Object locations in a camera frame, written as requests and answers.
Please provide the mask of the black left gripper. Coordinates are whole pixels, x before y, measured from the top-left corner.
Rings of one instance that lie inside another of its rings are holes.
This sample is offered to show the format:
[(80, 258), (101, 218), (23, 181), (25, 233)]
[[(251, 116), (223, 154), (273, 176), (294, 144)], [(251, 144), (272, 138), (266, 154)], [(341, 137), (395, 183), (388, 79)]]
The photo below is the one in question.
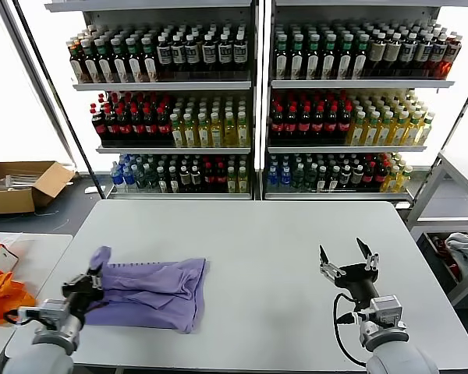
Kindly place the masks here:
[(87, 274), (80, 274), (62, 286), (62, 295), (69, 300), (71, 313), (85, 314), (90, 305), (103, 299), (102, 265)]

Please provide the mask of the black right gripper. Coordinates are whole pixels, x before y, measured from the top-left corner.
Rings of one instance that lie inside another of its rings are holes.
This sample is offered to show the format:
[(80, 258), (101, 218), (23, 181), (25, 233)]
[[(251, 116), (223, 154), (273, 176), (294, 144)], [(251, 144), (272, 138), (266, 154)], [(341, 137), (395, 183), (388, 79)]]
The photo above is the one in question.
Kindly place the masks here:
[(365, 263), (352, 264), (339, 268), (331, 263), (324, 247), (319, 246), (320, 272), (325, 277), (335, 277), (335, 286), (346, 289), (354, 303), (355, 310), (367, 309), (371, 300), (378, 296), (374, 282), (378, 278), (379, 254), (372, 253), (370, 247), (360, 238), (356, 239)]

